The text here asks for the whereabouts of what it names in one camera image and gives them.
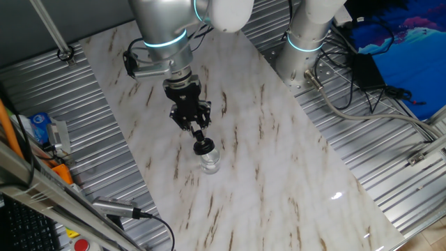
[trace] gray cable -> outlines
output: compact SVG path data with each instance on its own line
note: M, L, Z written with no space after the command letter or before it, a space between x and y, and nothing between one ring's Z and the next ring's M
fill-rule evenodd
M405 121L416 123L417 125L423 127L424 129L431 131L435 136L442 137L442 134L439 133L432 126L430 126L424 122L421 122L417 119L410 118L409 116L404 116L404 115L399 115L399 114L375 114L375 115L369 115L369 116L351 116L351 115L344 114L344 113L340 112L338 109L336 109L336 107L330 102L330 100L328 99L327 94L325 93L323 88L319 89L319 92L321 93L323 99L326 101L328 107L335 114L337 114L338 116L341 116L345 119L350 119L350 120L367 120L367 119L381 119L381 118L402 119Z

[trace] emergency stop button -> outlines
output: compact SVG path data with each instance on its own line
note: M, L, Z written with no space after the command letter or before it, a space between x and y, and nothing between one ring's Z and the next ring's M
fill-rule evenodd
M75 251L88 251L90 244L85 239L79 239L75 243Z

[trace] marble table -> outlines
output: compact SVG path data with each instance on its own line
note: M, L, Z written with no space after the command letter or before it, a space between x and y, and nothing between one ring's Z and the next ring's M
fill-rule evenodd
M209 33L192 69L221 169L169 118L162 79L128 77L134 22L81 41L177 250L391 250L403 240L241 33Z

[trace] keyboard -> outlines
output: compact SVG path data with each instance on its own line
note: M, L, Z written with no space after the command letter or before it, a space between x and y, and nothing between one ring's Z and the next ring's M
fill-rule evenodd
M3 196L0 208L2 245L11 251L59 250L55 222L41 213Z

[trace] corrugated metal floor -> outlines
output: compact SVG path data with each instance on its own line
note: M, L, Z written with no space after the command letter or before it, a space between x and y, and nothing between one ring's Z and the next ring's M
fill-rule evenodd
M47 112L67 122L75 160L70 171L89 199L133 200L144 211L158 214L81 46L72 46L76 67L69 68L50 52L0 70L0 82L22 114ZM157 250L171 245L167 230L156 220L124 220L123 226L138 244ZM65 228L56 228L68 250Z
M243 31L272 60L280 51L280 38L288 23L287 0L256 1ZM90 199L97 196L134 199L145 211L156 214L155 204L85 55L78 44L73 47L78 62L74 68L67 67L56 58L55 52L50 52L0 70L0 81L23 114L46 111L58 120L67 121L72 156L76 160L71 172ZM320 76L327 94L335 105L345 104L349 96L349 72L321 63ZM425 145L425 138L418 130L394 119L341 119L332 114L310 85L291 87L291 92L392 224L406 237L425 228L429 222L426 215L446 199L446 166L439 153L414 167L408 164L406 160ZM373 93L372 103L377 95ZM397 107L394 102L383 100L376 113L401 113ZM368 112L367 100L358 90L354 92L351 108L345 112L356 115ZM156 250L167 250L170 246L166 229L157 222L128 220L124 227L142 245ZM68 238L63 227L58 228L67 249Z

